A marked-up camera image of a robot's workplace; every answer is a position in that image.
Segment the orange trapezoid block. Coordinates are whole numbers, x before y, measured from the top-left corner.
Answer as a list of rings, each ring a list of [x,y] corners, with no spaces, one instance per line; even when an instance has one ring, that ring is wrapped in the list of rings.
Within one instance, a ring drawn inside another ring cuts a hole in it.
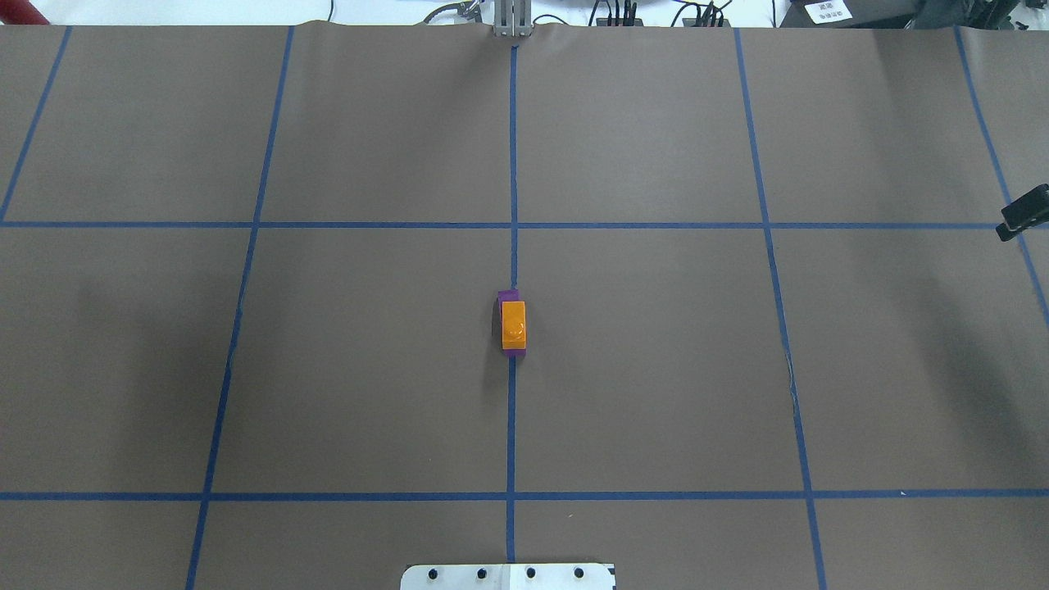
[[[527,350],[528,321],[524,300],[502,300],[501,345],[505,352]]]

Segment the purple trapezoid block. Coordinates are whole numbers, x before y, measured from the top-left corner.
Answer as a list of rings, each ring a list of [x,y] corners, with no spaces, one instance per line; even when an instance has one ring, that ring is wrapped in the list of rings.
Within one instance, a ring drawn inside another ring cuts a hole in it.
[[[502,302],[502,300],[524,300],[524,299],[521,298],[520,291],[518,291],[518,290],[502,290],[502,291],[498,292],[498,295],[496,295],[496,328],[497,328],[497,333],[498,333],[498,342],[499,342],[499,345],[501,345],[501,302]],[[528,324],[528,344],[529,344],[529,324]],[[518,358],[524,357],[524,355],[527,355],[527,350],[524,350],[524,351],[505,352],[502,350],[502,345],[501,345],[502,354],[508,359],[518,359]]]

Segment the brown paper table cover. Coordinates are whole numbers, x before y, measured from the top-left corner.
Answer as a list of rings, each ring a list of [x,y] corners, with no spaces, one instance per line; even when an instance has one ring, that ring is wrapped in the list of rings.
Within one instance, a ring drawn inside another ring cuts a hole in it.
[[[2,29],[4,589],[1045,589],[1047,34]]]

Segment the aluminium frame post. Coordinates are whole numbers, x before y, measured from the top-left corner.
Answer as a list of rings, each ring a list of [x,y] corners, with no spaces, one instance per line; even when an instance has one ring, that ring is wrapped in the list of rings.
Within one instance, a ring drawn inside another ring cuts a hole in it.
[[[496,38],[529,37],[534,30],[531,0],[493,1],[493,33]]]

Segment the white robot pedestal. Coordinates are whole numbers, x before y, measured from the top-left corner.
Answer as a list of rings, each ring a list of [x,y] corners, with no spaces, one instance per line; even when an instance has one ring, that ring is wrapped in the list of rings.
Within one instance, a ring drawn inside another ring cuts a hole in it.
[[[615,589],[601,563],[446,564],[408,567],[401,589]]]

